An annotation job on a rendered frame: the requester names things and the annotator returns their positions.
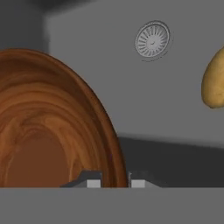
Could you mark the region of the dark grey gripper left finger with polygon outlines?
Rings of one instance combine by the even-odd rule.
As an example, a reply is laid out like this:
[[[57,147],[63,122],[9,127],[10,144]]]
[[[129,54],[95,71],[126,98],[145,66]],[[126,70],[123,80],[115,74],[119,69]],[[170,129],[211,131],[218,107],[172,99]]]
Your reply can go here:
[[[78,178],[62,185],[62,187],[101,188],[102,173],[100,171],[82,171]]]

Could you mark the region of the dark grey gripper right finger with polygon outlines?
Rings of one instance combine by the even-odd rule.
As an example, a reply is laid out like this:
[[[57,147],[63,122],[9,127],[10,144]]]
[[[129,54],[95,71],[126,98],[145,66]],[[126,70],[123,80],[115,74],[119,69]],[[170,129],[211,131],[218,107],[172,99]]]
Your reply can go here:
[[[128,174],[130,188],[160,187],[161,182],[156,180],[147,171],[130,171]]]

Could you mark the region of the brown wooden bowl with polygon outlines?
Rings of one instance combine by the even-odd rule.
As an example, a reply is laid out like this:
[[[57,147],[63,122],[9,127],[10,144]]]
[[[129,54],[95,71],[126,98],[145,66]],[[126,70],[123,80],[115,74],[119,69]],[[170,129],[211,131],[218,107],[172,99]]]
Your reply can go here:
[[[59,187],[99,172],[128,184],[123,154],[94,91],[54,57],[0,51],[0,187]]]

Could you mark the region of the grey sink basin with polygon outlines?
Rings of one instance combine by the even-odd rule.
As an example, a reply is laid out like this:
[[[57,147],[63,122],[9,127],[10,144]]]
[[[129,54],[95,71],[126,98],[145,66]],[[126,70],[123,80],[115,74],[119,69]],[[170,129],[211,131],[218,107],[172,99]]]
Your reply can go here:
[[[138,31],[164,22],[171,40],[152,59]],[[224,186],[224,108],[200,97],[210,59],[224,47],[224,0],[0,0],[0,49],[49,53],[96,92],[129,171],[161,186]]]

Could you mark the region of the yellow-brown potato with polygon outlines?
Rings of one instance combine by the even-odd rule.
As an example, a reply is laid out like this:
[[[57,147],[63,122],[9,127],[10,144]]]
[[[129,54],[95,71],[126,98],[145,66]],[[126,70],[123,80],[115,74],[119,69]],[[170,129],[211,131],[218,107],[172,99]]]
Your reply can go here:
[[[201,82],[201,98],[211,109],[224,108],[224,47],[206,67]]]

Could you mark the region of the round grey sink drain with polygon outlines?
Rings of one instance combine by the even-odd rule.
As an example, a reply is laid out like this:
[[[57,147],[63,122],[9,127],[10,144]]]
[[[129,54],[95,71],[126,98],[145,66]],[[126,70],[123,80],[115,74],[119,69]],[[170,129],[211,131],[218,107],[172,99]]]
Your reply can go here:
[[[136,35],[137,53],[148,59],[160,56],[171,40],[169,27],[162,21],[150,21],[140,28]]]

